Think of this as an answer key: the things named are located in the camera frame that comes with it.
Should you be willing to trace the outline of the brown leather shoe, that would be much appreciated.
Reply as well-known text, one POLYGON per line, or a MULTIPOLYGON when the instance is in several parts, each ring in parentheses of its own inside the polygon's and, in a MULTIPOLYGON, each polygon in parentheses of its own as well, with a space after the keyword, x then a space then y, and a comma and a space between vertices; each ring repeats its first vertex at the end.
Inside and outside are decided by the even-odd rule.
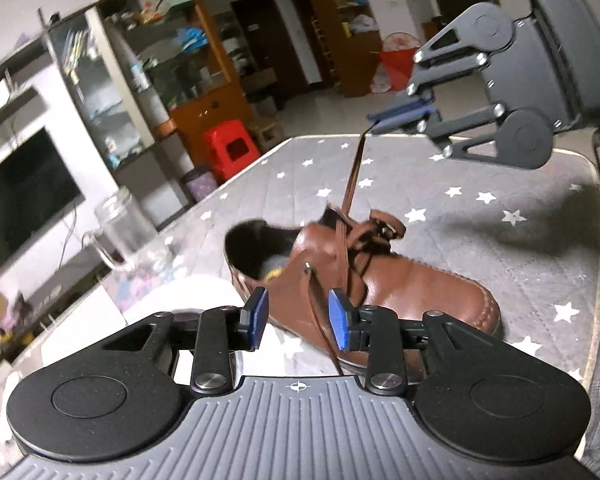
MULTIPOLYGON (((339 288, 335 258, 337 209, 327 207, 321 218, 303 228, 281 228, 262 219, 247 220, 233 226, 224 238, 225 260, 238 294, 248 298, 257 287, 266 288, 271 323, 325 354, 326 346, 312 323, 302 278, 308 262, 317 270, 320 281, 313 284, 314 298, 322 296, 318 315, 324 330, 331 335, 328 294, 339 288)), ((399 318, 414 321, 427 311, 438 310, 483 333, 493 335, 498 331, 500 307, 478 282, 398 255, 391 247, 388 252, 370 246, 366 250, 372 254, 368 269, 362 276, 351 270, 349 290, 344 292, 353 307, 385 307, 399 318)), ((335 338, 332 344, 343 370, 364 372, 365 353, 342 352, 335 338)))

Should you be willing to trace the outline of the grey star tablecloth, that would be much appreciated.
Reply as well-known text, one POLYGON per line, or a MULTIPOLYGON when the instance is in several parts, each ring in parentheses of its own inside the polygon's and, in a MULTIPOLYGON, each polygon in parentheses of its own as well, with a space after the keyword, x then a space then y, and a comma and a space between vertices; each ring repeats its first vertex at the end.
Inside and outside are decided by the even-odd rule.
MULTIPOLYGON (((373 190, 420 205, 408 248, 480 278, 500 300, 506 337, 529 341, 562 370, 586 372, 584 329, 600 298, 600 196, 593 166, 557 151, 543 169, 445 162, 400 136, 370 146, 373 190)), ((350 377, 249 377, 192 408, 146 454, 109 464, 28 456, 13 479, 585 479, 571 456, 500 465, 430 436, 400 400, 350 377)))

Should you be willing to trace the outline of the small wooden stool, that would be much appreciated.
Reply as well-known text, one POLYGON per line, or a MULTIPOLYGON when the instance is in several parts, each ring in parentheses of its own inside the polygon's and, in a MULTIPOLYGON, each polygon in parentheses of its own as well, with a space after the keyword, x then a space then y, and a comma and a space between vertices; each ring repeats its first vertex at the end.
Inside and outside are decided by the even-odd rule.
POLYGON ((286 140, 284 129, 275 117, 258 117, 247 125, 247 131, 262 153, 271 151, 286 140))

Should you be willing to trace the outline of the clear glass mug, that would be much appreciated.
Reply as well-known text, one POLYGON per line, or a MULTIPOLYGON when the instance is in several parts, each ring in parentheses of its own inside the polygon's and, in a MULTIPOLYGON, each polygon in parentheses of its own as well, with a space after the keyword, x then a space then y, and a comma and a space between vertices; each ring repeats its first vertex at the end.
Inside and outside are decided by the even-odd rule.
POLYGON ((86 231, 82 242, 93 247, 109 269, 159 273, 172 263, 170 247, 126 186, 97 205, 94 215, 98 228, 86 231))

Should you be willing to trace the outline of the red plastic stool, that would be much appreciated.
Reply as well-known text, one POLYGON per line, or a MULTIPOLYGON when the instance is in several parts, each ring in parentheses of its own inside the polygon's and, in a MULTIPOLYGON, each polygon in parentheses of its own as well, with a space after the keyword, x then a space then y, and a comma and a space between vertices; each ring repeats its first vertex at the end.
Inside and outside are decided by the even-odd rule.
POLYGON ((260 157, 257 145, 239 119, 221 122, 202 137, 211 170, 219 182, 235 177, 260 157))

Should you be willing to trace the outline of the purple waste bin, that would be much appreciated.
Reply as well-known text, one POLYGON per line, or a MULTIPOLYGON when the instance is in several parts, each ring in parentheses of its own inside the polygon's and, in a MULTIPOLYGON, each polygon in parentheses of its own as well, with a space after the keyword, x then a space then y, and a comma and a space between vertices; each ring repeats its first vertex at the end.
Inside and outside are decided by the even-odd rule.
POLYGON ((208 164, 195 166, 182 177, 182 182, 195 203, 199 203, 218 188, 218 182, 208 164))

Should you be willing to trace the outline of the low black tv bench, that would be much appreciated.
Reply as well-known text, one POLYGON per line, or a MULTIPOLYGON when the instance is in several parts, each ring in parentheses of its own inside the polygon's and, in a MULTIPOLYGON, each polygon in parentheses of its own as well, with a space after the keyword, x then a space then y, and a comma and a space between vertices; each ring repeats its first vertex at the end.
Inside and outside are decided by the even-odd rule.
POLYGON ((84 249, 31 295, 10 300, 0 292, 0 364, 12 362, 35 336, 109 273, 94 250, 84 249))

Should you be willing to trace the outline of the wooden display cabinet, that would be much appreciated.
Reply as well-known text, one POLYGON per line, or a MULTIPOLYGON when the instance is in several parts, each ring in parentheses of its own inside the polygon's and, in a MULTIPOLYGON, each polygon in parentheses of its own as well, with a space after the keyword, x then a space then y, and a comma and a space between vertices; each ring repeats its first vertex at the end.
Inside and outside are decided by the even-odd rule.
POLYGON ((170 136, 211 164, 207 132, 251 124, 265 99, 365 96, 381 49, 367 0, 98 0, 48 26, 46 44, 115 172, 170 136))

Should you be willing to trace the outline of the black wall television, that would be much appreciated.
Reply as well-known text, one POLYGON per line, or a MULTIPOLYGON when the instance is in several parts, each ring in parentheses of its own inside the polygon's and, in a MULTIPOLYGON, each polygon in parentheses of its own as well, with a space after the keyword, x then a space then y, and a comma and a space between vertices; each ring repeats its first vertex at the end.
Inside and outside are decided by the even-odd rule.
POLYGON ((83 195, 41 130, 0 163, 0 270, 29 248, 83 195))

